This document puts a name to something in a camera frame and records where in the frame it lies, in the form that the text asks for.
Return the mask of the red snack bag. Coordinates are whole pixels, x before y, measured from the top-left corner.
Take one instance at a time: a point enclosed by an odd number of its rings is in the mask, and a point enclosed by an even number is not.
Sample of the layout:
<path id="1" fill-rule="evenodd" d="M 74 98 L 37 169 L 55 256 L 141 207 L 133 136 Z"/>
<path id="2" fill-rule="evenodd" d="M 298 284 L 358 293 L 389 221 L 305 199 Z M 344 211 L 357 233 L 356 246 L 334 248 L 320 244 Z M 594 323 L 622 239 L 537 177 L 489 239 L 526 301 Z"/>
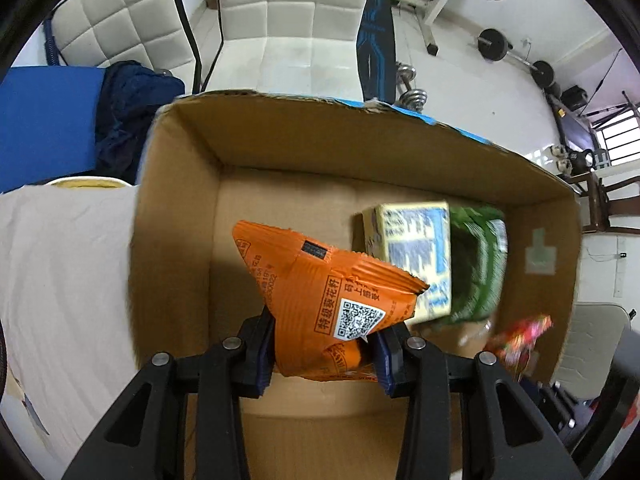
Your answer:
<path id="1" fill-rule="evenodd" d="M 510 375 L 519 380 L 528 367 L 536 342 L 553 325 L 550 315 L 523 318 L 508 330 L 491 336 L 484 350 L 494 354 Z"/>

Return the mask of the green snack bag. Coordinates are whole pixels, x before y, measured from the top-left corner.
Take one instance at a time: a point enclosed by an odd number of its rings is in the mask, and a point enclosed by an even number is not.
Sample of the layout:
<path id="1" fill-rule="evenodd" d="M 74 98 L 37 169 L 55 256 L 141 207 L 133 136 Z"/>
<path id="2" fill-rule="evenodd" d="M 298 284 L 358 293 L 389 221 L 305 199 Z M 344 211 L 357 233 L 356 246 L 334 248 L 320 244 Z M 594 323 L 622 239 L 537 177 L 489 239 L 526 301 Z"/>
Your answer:
<path id="1" fill-rule="evenodd" d="M 485 321 L 498 307 L 508 237 L 504 214 L 489 206 L 450 209 L 450 312 L 435 326 Z"/>

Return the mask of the orange snack bag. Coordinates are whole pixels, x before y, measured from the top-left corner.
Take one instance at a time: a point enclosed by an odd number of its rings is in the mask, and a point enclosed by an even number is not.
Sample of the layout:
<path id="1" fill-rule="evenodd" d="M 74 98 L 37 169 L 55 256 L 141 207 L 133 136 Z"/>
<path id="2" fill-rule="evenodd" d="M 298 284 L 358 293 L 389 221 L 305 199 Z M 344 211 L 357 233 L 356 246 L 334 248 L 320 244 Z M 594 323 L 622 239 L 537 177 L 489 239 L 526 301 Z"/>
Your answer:
<path id="1" fill-rule="evenodd" d="M 362 345 L 413 316 L 428 285 L 363 252 L 241 220 L 236 248 L 274 317 L 281 375 L 316 382 L 374 379 Z"/>

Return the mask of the grey plastic chair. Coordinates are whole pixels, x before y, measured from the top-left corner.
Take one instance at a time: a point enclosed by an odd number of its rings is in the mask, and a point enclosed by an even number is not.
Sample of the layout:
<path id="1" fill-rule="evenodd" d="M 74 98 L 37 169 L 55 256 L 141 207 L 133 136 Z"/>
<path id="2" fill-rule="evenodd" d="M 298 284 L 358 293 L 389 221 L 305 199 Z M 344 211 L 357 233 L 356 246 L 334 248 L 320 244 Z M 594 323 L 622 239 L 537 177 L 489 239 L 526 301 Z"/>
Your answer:
<path id="1" fill-rule="evenodd" d="M 579 400 L 593 400 L 608 377 L 629 313 L 618 304 L 576 302 L 552 382 Z"/>

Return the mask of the grey table cloth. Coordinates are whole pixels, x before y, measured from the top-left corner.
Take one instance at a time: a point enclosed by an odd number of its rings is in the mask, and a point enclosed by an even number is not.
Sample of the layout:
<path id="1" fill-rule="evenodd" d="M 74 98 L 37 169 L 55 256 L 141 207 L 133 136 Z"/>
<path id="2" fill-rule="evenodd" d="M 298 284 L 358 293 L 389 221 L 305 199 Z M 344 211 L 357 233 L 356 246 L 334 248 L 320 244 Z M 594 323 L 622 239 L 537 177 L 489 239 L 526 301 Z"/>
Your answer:
<path id="1" fill-rule="evenodd" d="M 137 373 L 128 313 L 137 192 L 43 185 L 1 197 L 1 413 L 45 479 L 62 477 Z"/>

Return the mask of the brown wooden chair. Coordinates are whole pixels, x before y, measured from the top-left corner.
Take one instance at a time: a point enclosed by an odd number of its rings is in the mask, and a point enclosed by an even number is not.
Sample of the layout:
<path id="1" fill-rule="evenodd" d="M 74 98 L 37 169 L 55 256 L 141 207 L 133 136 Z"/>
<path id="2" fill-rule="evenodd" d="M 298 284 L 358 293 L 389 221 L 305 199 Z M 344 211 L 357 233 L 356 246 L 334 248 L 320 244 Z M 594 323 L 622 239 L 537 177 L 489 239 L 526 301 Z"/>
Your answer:
<path id="1" fill-rule="evenodd" d="M 582 234 L 612 234 L 638 236 L 638 228 L 629 226 L 612 226 L 612 217 L 638 217 L 640 211 L 640 197 L 638 195 L 612 200 L 608 194 L 622 188 L 639 184 L 639 177 L 634 176 L 610 185 L 604 185 L 601 178 L 590 170 L 575 177 L 565 177 L 564 180 L 577 188 L 580 198 L 588 200 L 589 222 L 582 228 Z"/>

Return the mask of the open cardboard box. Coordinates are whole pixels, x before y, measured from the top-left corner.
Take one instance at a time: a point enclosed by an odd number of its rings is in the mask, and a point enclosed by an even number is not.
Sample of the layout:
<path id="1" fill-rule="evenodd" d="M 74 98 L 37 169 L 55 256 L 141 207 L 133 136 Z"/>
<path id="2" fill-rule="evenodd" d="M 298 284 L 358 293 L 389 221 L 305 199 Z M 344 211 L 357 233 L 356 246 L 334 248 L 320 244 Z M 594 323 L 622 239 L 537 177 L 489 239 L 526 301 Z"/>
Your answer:
<path id="1" fill-rule="evenodd" d="M 506 215 L 496 332 L 550 314 L 534 377 L 551 379 L 574 304 L 579 206 L 557 177 L 488 141 L 388 106 L 202 93 L 154 120 L 130 245 L 134 355 L 194 356 L 235 335 L 264 300 L 236 248 L 246 220 L 363 250 L 360 214 L 451 200 Z M 243 401 L 252 479 L 393 479 L 406 401 L 374 382 L 277 375 Z"/>

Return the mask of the blue mat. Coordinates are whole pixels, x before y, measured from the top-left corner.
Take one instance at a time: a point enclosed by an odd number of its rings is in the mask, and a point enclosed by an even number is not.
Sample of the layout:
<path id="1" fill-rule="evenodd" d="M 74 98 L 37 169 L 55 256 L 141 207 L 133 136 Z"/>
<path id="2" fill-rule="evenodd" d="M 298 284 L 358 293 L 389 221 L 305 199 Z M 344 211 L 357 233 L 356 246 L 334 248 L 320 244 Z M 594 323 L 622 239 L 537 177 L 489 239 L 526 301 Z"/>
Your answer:
<path id="1" fill-rule="evenodd" d="M 1 191 L 96 168 L 94 116 L 104 70 L 12 67 L 0 92 Z"/>

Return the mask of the dark navy cloth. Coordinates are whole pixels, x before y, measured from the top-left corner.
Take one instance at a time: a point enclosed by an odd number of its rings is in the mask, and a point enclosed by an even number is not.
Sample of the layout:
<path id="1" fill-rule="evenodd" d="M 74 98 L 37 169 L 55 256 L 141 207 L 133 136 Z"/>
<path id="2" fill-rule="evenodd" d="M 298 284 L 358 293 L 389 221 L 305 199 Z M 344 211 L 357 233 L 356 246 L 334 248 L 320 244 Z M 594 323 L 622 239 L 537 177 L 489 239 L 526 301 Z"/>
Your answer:
<path id="1" fill-rule="evenodd" d="M 96 173 L 134 184 L 156 112 L 184 92 L 184 82 L 167 70 L 136 61 L 108 66 L 94 116 Z"/>

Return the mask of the black barbell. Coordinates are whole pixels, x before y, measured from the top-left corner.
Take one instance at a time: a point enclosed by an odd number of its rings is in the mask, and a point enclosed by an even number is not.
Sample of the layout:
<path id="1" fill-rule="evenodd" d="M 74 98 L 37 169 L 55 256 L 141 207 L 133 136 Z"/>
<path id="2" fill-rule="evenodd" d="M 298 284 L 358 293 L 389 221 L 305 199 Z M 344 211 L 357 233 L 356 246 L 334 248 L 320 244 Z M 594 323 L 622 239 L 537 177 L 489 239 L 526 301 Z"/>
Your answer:
<path id="1" fill-rule="evenodd" d="M 482 58 L 490 62 L 500 62 L 510 58 L 525 66 L 532 76 L 534 83 L 542 90 L 550 89 L 555 83 L 555 72 L 546 61 L 529 62 L 526 58 L 516 54 L 512 44 L 502 32 L 494 28 L 486 28 L 476 38 L 477 50 Z"/>

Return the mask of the black blue weight bench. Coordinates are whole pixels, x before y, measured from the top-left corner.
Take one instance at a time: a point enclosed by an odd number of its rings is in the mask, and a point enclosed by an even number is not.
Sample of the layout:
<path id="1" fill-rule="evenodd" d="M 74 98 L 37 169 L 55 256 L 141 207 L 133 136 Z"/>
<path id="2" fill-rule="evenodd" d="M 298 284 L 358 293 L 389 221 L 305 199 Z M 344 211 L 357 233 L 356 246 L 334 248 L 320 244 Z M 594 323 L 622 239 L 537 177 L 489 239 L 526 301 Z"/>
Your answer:
<path id="1" fill-rule="evenodd" d="M 363 99 L 393 104 L 396 100 L 396 44 L 390 0 L 367 0 L 356 46 Z"/>

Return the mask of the white quilted chair left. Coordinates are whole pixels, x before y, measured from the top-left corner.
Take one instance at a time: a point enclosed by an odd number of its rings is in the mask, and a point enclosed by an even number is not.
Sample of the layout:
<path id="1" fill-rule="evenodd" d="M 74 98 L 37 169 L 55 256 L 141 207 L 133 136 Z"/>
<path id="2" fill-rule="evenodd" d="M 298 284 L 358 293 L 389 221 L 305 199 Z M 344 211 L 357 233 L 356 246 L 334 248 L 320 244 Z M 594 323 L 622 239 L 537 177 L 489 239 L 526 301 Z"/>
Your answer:
<path id="1" fill-rule="evenodd" d="M 64 0 L 44 22 L 54 58 L 105 68 L 134 61 L 201 89 L 202 62 L 183 0 Z"/>

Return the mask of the white quilted chair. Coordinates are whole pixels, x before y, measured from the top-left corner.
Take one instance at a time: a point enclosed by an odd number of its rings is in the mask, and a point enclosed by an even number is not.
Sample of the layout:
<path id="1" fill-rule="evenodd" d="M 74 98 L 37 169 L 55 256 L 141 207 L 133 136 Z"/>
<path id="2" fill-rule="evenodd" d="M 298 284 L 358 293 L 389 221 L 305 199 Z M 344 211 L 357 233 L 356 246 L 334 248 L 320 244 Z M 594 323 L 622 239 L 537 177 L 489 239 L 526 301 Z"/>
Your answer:
<path id="1" fill-rule="evenodd" d="M 202 62 L 183 0 L 64 0 L 44 22 L 54 58 L 105 68 L 134 61 L 201 89 Z"/>
<path id="2" fill-rule="evenodd" d="M 367 0 L 218 0 L 221 45 L 207 90 L 360 102 L 357 37 Z"/>

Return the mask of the white quilted chair right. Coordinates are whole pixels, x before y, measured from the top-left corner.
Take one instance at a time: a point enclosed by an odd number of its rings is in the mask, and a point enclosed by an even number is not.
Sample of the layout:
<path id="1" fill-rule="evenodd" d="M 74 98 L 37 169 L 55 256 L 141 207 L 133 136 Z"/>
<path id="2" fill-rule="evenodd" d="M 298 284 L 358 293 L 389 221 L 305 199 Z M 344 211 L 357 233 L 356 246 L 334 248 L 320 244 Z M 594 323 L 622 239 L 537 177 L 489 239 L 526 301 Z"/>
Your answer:
<path id="1" fill-rule="evenodd" d="M 218 0 L 221 45 L 207 90 L 360 102 L 357 37 L 367 0 Z"/>

